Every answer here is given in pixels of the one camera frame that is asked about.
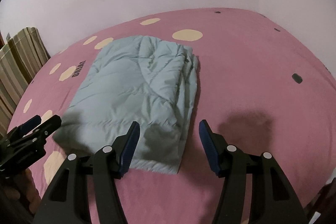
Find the person's left hand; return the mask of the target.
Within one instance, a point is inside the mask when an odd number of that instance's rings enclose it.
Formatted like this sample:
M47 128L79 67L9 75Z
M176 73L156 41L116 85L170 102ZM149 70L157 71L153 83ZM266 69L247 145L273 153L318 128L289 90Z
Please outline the person's left hand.
M21 197L24 197L29 203L29 211L33 214L37 212L41 197L29 168L11 181L1 184L1 189L9 200L18 201Z

